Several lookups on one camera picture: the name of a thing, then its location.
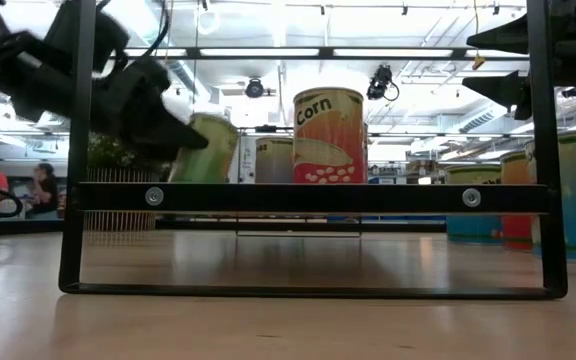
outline wooden floor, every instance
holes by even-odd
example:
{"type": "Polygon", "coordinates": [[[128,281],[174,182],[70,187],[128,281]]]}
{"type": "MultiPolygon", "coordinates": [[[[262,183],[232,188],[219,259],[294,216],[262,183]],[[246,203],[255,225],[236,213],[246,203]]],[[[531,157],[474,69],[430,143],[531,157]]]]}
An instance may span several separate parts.
{"type": "MultiPolygon", "coordinates": [[[[562,301],[63,295],[60,235],[0,238],[0,359],[576,359],[576,264],[562,301]]],[[[87,282],[538,286],[531,254],[443,235],[87,234],[87,282]]]]}

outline green can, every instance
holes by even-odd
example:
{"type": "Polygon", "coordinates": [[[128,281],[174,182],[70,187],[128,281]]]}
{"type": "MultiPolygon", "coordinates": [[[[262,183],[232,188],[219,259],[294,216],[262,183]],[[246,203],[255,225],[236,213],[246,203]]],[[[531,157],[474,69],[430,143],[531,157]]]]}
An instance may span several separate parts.
{"type": "Polygon", "coordinates": [[[196,113],[189,126],[208,140],[205,149],[179,149],[169,182],[225,183],[237,147],[237,128],[227,120],[196,113]]]}

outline ceiling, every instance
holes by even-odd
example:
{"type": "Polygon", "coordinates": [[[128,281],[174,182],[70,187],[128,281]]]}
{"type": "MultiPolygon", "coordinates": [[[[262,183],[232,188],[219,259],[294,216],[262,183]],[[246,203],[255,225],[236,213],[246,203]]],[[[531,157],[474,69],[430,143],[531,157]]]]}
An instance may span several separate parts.
{"type": "MultiPolygon", "coordinates": [[[[29,29],[44,36],[60,2],[8,0],[1,13],[12,31],[29,29]]],[[[165,44],[170,47],[464,47],[468,36],[525,13],[525,1],[517,0],[212,0],[208,11],[194,0],[167,3],[172,26],[165,44]]],[[[104,11],[129,32],[130,47],[145,47],[157,35],[160,10],[154,0],[112,0],[104,11]]],[[[461,61],[186,60],[166,64],[183,64],[182,71],[195,81],[216,89],[218,105],[233,109],[233,123],[238,126],[277,118],[269,114],[282,112],[280,103],[285,123],[290,125],[286,114],[290,114],[291,99],[304,89],[343,86],[365,93],[370,77],[382,64],[391,67],[400,96],[392,103],[365,101],[371,131],[456,131],[485,111],[495,114],[487,132],[510,132],[524,125],[509,120],[505,110],[460,84],[468,76],[527,73],[527,61],[489,61],[477,71],[471,62],[461,61]],[[279,96],[246,98],[241,90],[251,77],[261,78],[273,90],[281,82],[282,101],[279,96]]],[[[171,72],[173,88],[187,88],[175,74],[171,72]]],[[[175,102],[174,96],[167,99],[175,102]]],[[[558,101],[562,109],[576,105],[576,98],[558,97],[558,101]]],[[[187,99],[177,103],[177,107],[189,106],[187,99]]]]}

